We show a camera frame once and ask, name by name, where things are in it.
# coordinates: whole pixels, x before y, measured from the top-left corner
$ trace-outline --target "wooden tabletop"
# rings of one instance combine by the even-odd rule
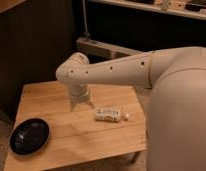
[[[95,121],[96,109],[86,103],[72,108],[67,88],[57,81],[25,85],[15,127],[38,117],[49,124],[51,136],[32,155],[18,156],[9,150],[4,170],[46,170],[144,150],[145,117],[133,87],[89,88],[95,107],[118,108],[130,114],[129,121]]]

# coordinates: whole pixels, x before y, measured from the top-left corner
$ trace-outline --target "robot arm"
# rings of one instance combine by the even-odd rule
[[[87,94],[87,83],[152,86],[147,169],[206,171],[206,48],[158,50],[91,65],[76,53],[56,76],[76,98]]]
[[[189,51],[190,48],[158,50],[97,64],[89,64],[84,54],[75,53],[57,69],[56,76],[61,83],[74,87],[94,83],[149,88],[174,58]]]

